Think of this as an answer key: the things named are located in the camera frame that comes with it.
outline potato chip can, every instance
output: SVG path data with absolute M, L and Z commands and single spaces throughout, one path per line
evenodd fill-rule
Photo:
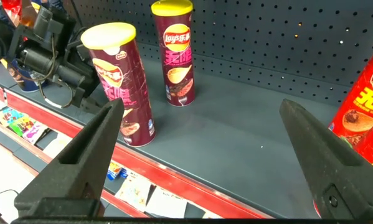
M 373 127 L 373 57 L 351 88 L 329 129 L 354 147 Z
M 150 143 L 156 132 L 148 86 L 131 24 L 112 22 L 86 30 L 81 41 L 89 49 L 93 65 L 108 99 L 121 98 L 125 112 L 120 132 L 130 146 Z
M 158 30 L 168 103 L 186 106 L 194 100 L 191 47 L 193 3 L 161 0 L 151 6 Z

